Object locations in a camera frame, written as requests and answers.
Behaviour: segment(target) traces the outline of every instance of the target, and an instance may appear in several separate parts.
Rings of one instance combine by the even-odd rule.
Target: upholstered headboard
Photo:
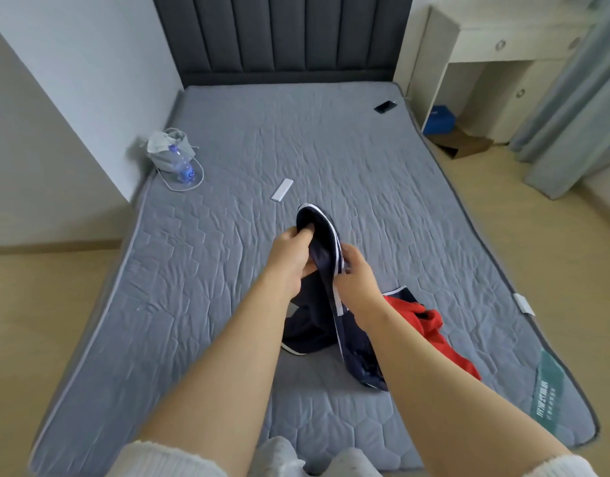
[[[183,85],[391,80],[412,0],[155,0]]]

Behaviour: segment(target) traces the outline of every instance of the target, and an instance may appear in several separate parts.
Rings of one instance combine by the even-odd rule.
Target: wooden floor
[[[503,148],[440,158],[602,424],[579,451],[610,476],[610,226],[576,193],[549,201]],[[0,477],[24,474],[40,417],[116,250],[0,256]]]

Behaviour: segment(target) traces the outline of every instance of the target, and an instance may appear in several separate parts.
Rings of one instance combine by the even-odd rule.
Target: drawer knob
[[[570,42],[570,45],[567,46],[567,49],[574,50],[576,47],[579,46],[579,43],[581,43],[581,38],[577,37]]]

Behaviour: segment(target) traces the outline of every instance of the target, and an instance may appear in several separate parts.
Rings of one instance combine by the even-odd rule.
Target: quilted mattress cover
[[[373,108],[392,100],[396,108]],[[205,181],[171,192],[153,173],[117,268],[40,425],[30,469],[101,476],[159,398],[219,334],[301,203],[323,207],[383,291],[406,285],[483,382],[530,412],[553,355],[389,82],[190,87],[174,127]],[[281,202],[270,200],[284,178]],[[596,417],[564,368],[556,435],[578,446]],[[322,472],[358,447],[380,471],[422,465],[389,393],[361,386],[337,346],[281,352],[260,440],[282,435]]]

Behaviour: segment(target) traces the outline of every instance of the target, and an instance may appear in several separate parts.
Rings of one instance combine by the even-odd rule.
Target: red garment
[[[411,323],[413,328],[417,329],[420,335],[425,337],[430,344],[439,350],[446,358],[455,363],[458,367],[466,370],[477,380],[482,377],[475,368],[475,365],[470,363],[466,358],[455,352],[446,341],[446,338],[440,335],[440,328],[444,325],[442,315],[437,310],[427,310],[419,303],[409,303],[403,299],[396,297],[384,296],[384,299],[402,315],[402,317]]]

